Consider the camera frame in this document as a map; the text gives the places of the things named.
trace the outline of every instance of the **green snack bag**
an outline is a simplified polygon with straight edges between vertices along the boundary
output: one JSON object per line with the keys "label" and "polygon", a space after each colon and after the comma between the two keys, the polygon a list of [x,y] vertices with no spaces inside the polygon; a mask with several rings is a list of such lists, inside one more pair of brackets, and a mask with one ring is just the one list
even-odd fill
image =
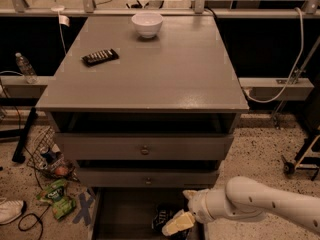
{"label": "green snack bag", "polygon": [[53,216],[60,220],[68,215],[76,207],[76,201],[66,196],[66,186],[68,182],[65,179],[59,179],[44,188],[37,199],[52,205]]}

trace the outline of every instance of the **white robotic arm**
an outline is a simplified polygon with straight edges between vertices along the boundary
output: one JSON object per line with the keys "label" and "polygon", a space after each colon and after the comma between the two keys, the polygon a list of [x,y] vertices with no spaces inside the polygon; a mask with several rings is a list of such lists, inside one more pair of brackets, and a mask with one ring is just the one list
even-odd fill
{"label": "white robotic arm", "polygon": [[166,236],[218,218],[258,222],[273,213],[320,235],[320,199],[270,188],[246,177],[229,180],[224,189],[185,190],[188,212],[178,212],[162,228]]}

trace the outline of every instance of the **drawer handle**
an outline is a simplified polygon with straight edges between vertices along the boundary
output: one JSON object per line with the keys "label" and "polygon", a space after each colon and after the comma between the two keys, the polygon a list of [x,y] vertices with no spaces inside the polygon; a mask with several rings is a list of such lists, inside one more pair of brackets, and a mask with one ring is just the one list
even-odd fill
{"label": "drawer handle", "polygon": [[146,185],[151,185],[151,184],[152,184],[151,178],[147,178],[146,179]]}
{"label": "drawer handle", "polygon": [[140,152],[141,152],[141,155],[144,155],[144,156],[149,155],[149,149],[147,146],[143,146]]}

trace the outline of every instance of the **white bowl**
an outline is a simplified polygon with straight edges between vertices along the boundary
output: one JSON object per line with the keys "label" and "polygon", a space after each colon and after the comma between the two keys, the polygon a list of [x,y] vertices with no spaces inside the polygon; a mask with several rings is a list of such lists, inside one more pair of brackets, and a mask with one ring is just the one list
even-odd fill
{"label": "white bowl", "polygon": [[139,12],[131,18],[136,31],[144,38],[152,38],[159,32],[163,18],[159,13]]}

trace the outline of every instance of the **clear water bottle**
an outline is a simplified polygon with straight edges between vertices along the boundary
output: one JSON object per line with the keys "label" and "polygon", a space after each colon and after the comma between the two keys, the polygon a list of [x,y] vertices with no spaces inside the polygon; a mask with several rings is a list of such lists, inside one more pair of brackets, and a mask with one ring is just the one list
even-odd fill
{"label": "clear water bottle", "polygon": [[24,75],[26,81],[29,84],[34,84],[37,82],[38,77],[36,72],[34,71],[32,65],[30,64],[29,60],[22,56],[21,53],[16,53],[16,62],[17,65],[21,71],[21,73]]}

